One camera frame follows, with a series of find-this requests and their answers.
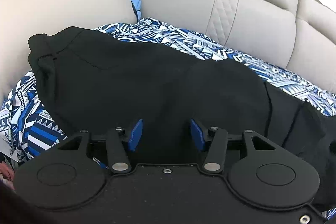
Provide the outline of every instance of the screw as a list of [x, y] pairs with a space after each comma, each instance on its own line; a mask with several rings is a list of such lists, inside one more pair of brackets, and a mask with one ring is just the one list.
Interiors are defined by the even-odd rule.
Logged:
[[171, 174], [172, 170], [171, 169], [164, 169], [163, 173], [165, 173], [165, 174]]
[[310, 216], [305, 215], [300, 218], [301, 224], [308, 224], [309, 222], [310, 222]]

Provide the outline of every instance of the black fabric garment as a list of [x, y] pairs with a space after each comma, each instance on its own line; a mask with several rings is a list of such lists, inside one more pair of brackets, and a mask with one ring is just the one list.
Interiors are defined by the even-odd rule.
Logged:
[[57, 224], [39, 209], [26, 203], [0, 181], [1, 224]]
[[336, 187], [329, 151], [336, 119], [263, 82], [245, 65], [77, 27], [35, 35], [29, 47], [39, 98], [68, 136], [83, 128], [102, 134], [141, 118], [143, 135], [131, 160], [182, 164], [197, 161], [192, 117], [231, 134], [253, 129], [311, 163], [321, 176], [316, 200], [327, 208], [336, 204], [336, 191], [328, 190]]

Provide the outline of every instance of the patterned fabric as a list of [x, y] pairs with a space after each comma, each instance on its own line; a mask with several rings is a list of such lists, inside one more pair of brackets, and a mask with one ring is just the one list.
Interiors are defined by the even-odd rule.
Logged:
[[108, 33], [125, 42], [161, 43], [202, 60], [234, 59], [289, 95], [310, 102], [322, 114], [326, 116], [336, 114], [336, 94], [322, 90], [289, 70], [224, 47], [202, 33], [176, 28], [152, 18], [142, 19], [135, 25], [116, 23], [95, 30]]
[[[335, 94], [320, 89], [286, 69], [226, 48], [202, 33], [177, 28], [151, 18], [142, 19], [135, 25], [115, 23], [95, 30], [124, 42], [160, 43], [202, 60], [234, 59], [287, 94], [310, 102], [322, 114], [336, 115]], [[0, 125], [0, 136], [9, 144], [10, 152], [17, 153], [19, 161], [29, 160], [66, 138], [66, 134], [58, 128], [39, 100], [36, 78], [32, 72], [28, 72], [9, 93], [0, 112]], [[326, 213], [328, 217], [334, 214], [336, 210]]]

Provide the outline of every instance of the sofa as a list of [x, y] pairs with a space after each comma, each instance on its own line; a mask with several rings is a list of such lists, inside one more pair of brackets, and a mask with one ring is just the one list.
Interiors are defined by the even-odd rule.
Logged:
[[[0, 0], [0, 96], [30, 70], [27, 40], [137, 22], [130, 0]], [[318, 0], [142, 0], [142, 17], [201, 32], [336, 92], [336, 13]]]

